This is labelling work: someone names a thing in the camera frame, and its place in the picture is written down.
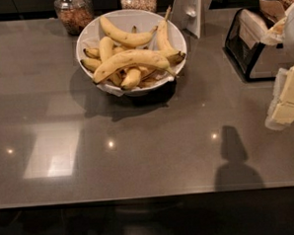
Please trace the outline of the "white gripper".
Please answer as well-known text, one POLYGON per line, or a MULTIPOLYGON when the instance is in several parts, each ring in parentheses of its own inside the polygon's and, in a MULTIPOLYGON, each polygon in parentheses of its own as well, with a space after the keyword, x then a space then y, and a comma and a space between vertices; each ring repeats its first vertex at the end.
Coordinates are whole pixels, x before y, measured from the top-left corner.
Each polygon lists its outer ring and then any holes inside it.
POLYGON ((273 98, 264 124, 268 129, 283 130, 293 122, 294 66, 287 70, 281 68, 277 73, 274 80, 273 98))

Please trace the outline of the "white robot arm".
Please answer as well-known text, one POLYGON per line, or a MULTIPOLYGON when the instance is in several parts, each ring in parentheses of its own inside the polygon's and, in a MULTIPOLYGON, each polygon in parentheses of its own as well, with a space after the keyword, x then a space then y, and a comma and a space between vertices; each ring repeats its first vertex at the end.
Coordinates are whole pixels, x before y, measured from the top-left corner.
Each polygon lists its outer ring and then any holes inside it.
MULTIPOLYGON (((278 25, 283 25, 283 48, 294 59, 294 3, 278 25)), ((279 69, 273 86, 273 98, 264 124, 269 129, 283 130, 294 122, 294 64, 287 70, 279 69)))

